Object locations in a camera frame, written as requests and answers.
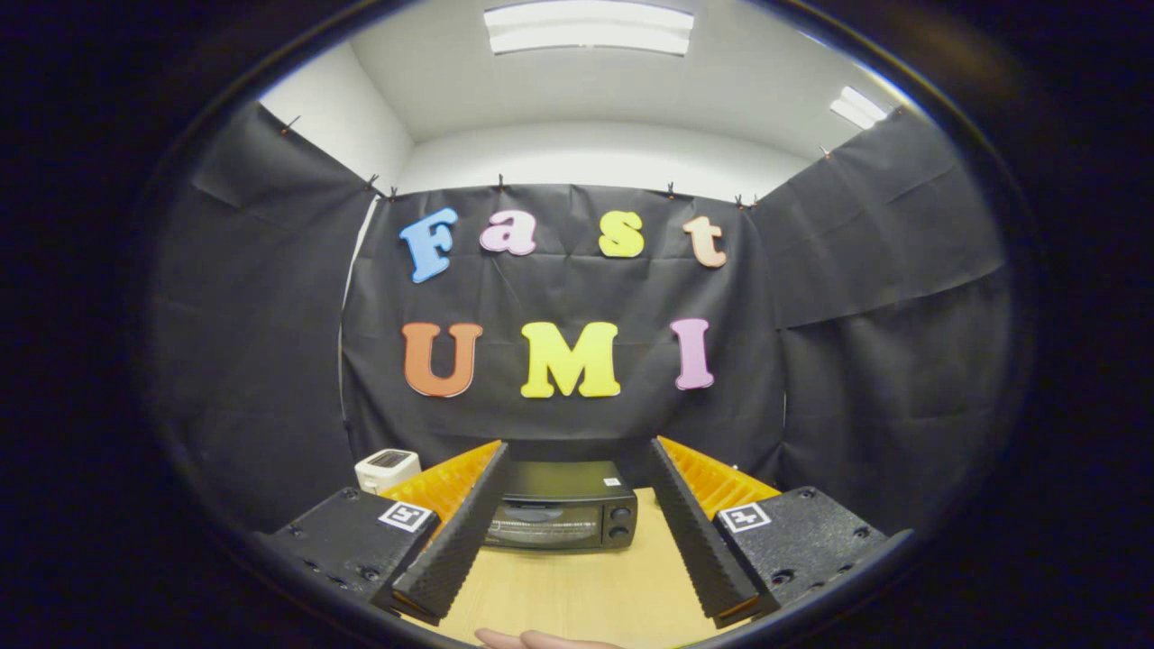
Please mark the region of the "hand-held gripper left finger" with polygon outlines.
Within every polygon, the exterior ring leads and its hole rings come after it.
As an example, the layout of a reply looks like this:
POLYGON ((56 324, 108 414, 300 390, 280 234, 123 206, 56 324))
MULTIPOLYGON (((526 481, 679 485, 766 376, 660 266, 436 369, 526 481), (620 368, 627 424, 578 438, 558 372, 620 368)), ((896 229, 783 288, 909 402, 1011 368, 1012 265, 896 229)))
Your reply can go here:
POLYGON ((340 488, 262 542, 335 596, 436 626, 482 546, 509 464, 508 443, 490 441, 382 497, 340 488))

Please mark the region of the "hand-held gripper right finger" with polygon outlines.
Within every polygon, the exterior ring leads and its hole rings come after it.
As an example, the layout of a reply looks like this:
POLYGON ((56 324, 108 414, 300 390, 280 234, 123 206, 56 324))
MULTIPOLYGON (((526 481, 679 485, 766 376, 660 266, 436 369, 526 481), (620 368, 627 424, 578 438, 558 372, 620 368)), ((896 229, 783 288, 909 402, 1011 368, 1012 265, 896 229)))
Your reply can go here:
POLYGON ((655 500, 717 628, 802 607, 911 538, 883 534, 819 488, 771 488, 668 438, 650 453, 655 500))

